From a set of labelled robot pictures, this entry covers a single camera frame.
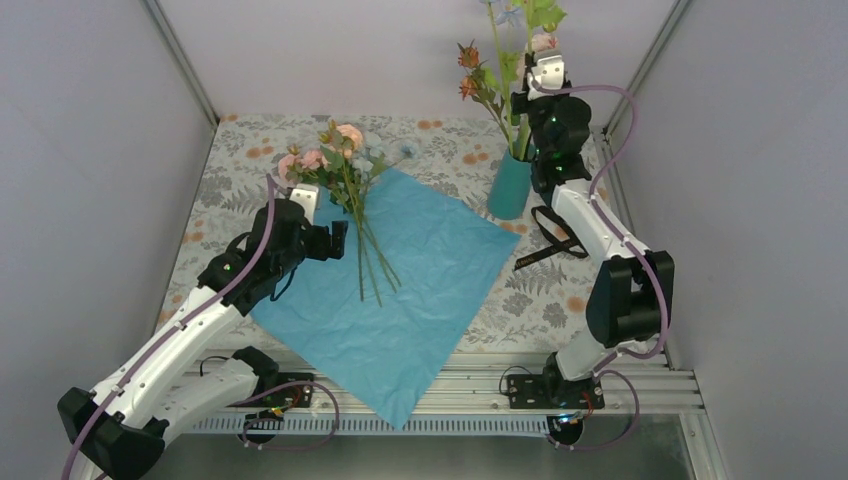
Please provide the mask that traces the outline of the artificial flower bouquet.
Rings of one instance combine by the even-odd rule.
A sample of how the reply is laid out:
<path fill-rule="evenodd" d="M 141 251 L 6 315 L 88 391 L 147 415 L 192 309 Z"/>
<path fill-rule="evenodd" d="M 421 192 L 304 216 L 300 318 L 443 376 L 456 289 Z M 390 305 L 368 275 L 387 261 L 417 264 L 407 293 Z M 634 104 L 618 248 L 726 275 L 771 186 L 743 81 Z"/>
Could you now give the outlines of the artificial flower bouquet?
<path fill-rule="evenodd" d="M 357 265 L 360 299 L 369 285 L 378 306 L 383 305 L 377 270 L 381 270 L 392 292 L 401 280 L 382 251 L 366 212 L 368 196 L 380 177 L 394 165 L 379 143 L 368 143 L 365 132 L 349 124 L 328 121 L 318 133 L 319 146 L 302 149 L 296 144 L 277 161 L 278 176 L 286 186 L 308 184 L 323 187 L 330 201 L 341 207 L 354 221 L 357 235 Z"/>

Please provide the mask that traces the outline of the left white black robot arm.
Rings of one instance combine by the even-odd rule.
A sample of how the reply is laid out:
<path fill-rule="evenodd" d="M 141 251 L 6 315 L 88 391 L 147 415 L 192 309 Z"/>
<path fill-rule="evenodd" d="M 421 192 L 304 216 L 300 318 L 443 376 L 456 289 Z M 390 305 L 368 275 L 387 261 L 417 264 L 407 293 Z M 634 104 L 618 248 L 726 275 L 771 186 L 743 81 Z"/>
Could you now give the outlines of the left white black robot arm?
<path fill-rule="evenodd" d="M 220 409 L 256 407 L 265 419 L 309 405 L 312 377 L 285 374 L 250 346 L 187 385 L 180 378 L 261 301 L 279 299 L 303 261 L 342 258 L 348 225 L 315 224 L 316 205 L 310 192 L 269 200 L 137 353 L 94 387 L 73 387 L 59 399 L 72 445 L 63 478 L 138 479 L 178 436 Z"/>

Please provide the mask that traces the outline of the orange red flower stem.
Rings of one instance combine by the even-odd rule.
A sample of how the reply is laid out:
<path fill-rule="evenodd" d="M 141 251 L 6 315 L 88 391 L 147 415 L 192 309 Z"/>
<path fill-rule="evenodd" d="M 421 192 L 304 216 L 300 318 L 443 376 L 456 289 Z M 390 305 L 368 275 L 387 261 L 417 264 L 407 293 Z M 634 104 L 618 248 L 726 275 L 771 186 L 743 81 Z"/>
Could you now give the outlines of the orange red flower stem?
<path fill-rule="evenodd" d="M 503 134 L 507 147 L 512 148 L 515 127 L 511 120 L 510 92 L 504 87 L 492 67 L 480 57 L 479 49 L 471 41 L 457 44 L 457 64 L 463 69 L 459 95 L 463 101 L 471 100 L 482 106 Z"/>

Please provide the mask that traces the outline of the black ribbon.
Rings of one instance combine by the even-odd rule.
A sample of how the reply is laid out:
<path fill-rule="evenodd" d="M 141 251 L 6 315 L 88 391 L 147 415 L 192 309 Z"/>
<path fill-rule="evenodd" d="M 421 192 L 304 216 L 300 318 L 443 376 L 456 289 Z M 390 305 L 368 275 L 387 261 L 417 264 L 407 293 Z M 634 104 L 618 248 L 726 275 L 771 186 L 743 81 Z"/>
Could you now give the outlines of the black ribbon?
<path fill-rule="evenodd" d="M 548 242 L 548 246 L 534 253 L 518 258 L 514 263 L 514 271 L 521 270 L 529 265 L 533 265 L 560 253 L 567 254 L 577 259 L 586 259 L 589 257 L 586 247 L 579 240 L 575 231 L 563 218 L 557 215 L 552 208 L 549 206 L 533 207 L 531 209 L 531 216 L 536 222 L 536 225 L 539 227 L 543 238 Z M 539 216 L 551 221 L 556 227 L 560 228 L 564 232 L 566 238 L 562 240 L 555 233 L 548 230 L 539 220 Z"/>

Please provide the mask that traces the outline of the blue wrapping paper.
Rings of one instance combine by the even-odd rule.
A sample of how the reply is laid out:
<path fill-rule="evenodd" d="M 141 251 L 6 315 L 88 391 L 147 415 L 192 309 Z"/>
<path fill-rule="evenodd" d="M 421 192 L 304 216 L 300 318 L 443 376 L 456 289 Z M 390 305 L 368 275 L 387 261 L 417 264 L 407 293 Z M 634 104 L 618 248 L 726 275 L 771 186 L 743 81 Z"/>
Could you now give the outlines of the blue wrapping paper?
<path fill-rule="evenodd" d="M 481 309 L 519 237 L 465 203 L 397 170 L 366 199 L 388 284 L 350 230 L 339 260 L 307 260 L 252 319 L 276 340 L 401 428 Z"/>

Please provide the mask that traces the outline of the pink rose stem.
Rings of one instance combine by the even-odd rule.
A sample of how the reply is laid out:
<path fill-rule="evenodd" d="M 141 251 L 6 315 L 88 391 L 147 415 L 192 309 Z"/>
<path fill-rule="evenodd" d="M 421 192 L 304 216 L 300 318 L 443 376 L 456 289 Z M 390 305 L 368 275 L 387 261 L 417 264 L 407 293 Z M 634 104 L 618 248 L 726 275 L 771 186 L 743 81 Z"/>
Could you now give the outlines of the pink rose stem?
<path fill-rule="evenodd" d="M 539 52 L 560 51 L 559 40 L 553 33 L 536 33 L 526 45 L 526 52 L 535 54 Z"/>

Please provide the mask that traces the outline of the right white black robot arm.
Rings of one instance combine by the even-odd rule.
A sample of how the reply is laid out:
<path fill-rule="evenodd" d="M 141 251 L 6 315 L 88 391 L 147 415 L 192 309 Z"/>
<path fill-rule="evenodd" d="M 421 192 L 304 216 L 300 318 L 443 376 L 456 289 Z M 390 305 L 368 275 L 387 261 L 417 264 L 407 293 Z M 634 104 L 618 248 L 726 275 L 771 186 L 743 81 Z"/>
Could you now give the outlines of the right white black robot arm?
<path fill-rule="evenodd" d="M 526 116 L 536 151 L 532 186 L 554 218 L 563 221 L 579 254 L 597 276 L 585 307 L 586 325 L 551 354 L 540 376 L 544 399 L 571 406 L 594 391 L 600 370 L 627 355 L 648 359 L 663 348 L 671 320 L 675 264 L 617 219 L 598 192 L 581 150 L 590 136 L 589 105 L 568 93 L 516 93 L 514 110 Z"/>

